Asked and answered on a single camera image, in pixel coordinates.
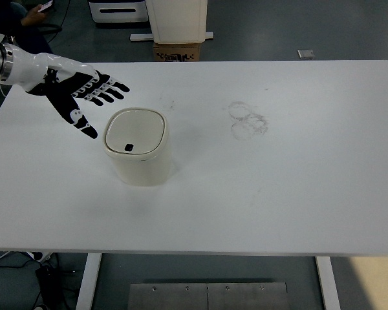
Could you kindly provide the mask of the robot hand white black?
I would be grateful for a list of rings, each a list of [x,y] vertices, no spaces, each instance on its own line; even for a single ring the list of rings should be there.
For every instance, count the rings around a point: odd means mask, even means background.
[[[76,100],[97,106],[123,99],[129,88],[91,65],[48,54],[31,54],[10,45],[14,64],[6,82],[19,85],[33,96],[46,97],[58,114],[85,135],[95,139],[96,129],[88,122]]]

